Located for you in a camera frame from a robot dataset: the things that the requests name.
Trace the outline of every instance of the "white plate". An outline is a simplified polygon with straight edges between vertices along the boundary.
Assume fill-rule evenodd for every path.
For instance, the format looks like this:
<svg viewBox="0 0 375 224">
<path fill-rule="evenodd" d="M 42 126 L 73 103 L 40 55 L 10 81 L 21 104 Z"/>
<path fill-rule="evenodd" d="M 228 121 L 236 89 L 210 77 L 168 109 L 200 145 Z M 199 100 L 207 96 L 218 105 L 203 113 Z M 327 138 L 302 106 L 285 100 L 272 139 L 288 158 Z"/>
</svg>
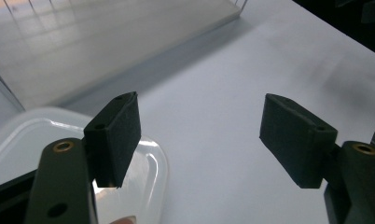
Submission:
<svg viewBox="0 0 375 224">
<path fill-rule="evenodd" d="M 83 137 L 91 118 L 59 108 L 23 113 L 0 130 L 0 184 L 37 168 L 42 149 L 65 137 Z M 159 145 L 142 137 L 121 189 L 95 189 L 100 223 L 136 216 L 138 224 L 159 223 L 168 179 Z"/>
</svg>

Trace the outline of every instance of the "white tray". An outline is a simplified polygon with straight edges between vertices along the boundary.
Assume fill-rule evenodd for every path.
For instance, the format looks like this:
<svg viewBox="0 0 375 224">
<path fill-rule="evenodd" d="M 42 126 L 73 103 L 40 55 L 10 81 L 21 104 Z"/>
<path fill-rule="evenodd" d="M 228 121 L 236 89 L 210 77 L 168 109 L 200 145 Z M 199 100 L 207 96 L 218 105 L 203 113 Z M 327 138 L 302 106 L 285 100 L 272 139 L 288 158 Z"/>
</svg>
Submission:
<svg viewBox="0 0 375 224">
<path fill-rule="evenodd" d="M 0 184 L 37 168 L 42 149 L 65 137 L 83 137 L 90 118 L 58 108 L 31 110 L 0 130 Z M 142 137 L 121 189 L 95 189 L 100 223 L 136 216 L 138 224 L 159 223 L 168 179 L 159 145 Z"/>
</svg>

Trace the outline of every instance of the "black object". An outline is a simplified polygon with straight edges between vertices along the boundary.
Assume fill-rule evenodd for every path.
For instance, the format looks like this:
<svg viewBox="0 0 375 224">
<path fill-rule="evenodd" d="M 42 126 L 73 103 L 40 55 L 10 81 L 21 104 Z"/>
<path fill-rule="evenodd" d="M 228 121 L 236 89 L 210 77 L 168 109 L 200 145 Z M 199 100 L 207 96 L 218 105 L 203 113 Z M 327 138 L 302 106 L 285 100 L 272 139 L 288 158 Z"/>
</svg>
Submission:
<svg viewBox="0 0 375 224">
<path fill-rule="evenodd" d="M 335 144 L 337 131 L 294 101 L 267 94 L 260 139 L 301 188 L 324 178 L 331 224 L 375 223 L 375 134 L 371 144 Z"/>
<path fill-rule="evenodd" d="M 47 145 L 36 171 L 0 186 L 0 223 L 97 223 L 93 179 L 121 187 L 141 138 L 136 92 L 113 99 L 84 133 Z"/>
<path fill-rule="evenodd" d="M 375 52 L 375 0 L 294 0 Z"/>
</svg>

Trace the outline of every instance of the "white table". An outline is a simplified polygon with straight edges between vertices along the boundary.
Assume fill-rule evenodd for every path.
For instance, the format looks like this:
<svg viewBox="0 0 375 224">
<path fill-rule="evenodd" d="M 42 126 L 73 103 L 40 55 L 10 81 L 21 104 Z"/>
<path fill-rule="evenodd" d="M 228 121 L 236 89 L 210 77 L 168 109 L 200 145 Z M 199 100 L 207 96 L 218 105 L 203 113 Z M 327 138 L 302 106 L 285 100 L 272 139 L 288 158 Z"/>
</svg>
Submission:
<svg viewBox="0 0 375 224">
<path fill-rule="evenodd" d="M 375 130 L 375 54 L 292 1 L 250 1 L 239 20 L 61 106 L 93 116 L 126 91 L 168 156 L 164 224 L 327 223 L 326 183 L 299 189 L 258 139 L 267 92 L 334 126 L 338 144 Z"/>
</svg>

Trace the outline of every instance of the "white tabletop surface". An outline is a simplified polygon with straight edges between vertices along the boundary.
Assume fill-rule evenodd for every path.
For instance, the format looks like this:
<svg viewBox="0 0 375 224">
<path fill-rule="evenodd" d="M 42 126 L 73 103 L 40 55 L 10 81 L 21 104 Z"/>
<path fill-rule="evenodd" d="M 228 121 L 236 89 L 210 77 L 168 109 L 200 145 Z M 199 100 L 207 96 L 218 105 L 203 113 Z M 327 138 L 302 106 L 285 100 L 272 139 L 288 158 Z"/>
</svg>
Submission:
<svg viewBox="0 0 375 224">
<path fill-rule="evenodd" d="M 375 54 L 292 1 L 249 1 L 241 18 L 60 105 L 94 116 L 138 91 L 142 130 L 170 165 L 161 223 L 327 223 L 321 189 L 299 189 L 260 142 L 267 92 L 347 140 L 375 130 Z M 0 125 L 17 112 L 0 95 Z"/>
</svg>

